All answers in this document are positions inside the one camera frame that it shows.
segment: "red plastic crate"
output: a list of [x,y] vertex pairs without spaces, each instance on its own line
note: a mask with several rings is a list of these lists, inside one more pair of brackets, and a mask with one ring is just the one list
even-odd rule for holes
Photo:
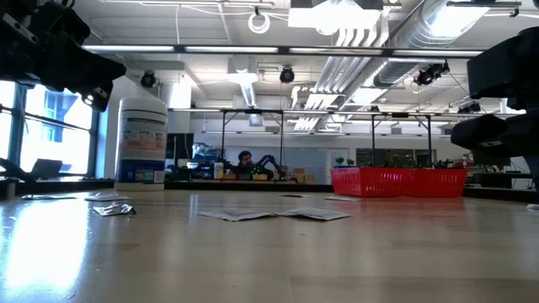
[[466,169],[410,169],[409,186],[404,194],[423,198],[462,196]]
[[401,168],[353,167],[331,170],[336,194],[362,198],[403,195],[408,175],[409,170]]

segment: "person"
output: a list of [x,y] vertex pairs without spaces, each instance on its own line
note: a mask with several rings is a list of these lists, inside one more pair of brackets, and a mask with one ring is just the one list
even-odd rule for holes
[[[236,174],[251,174],[254,168],[253,155],[250,151],[242,151],[237,155],[239,164],[232,169]],[[274,174],[269,169],[261,167],[260,173],[268,175],[268,180],[273,179]]]

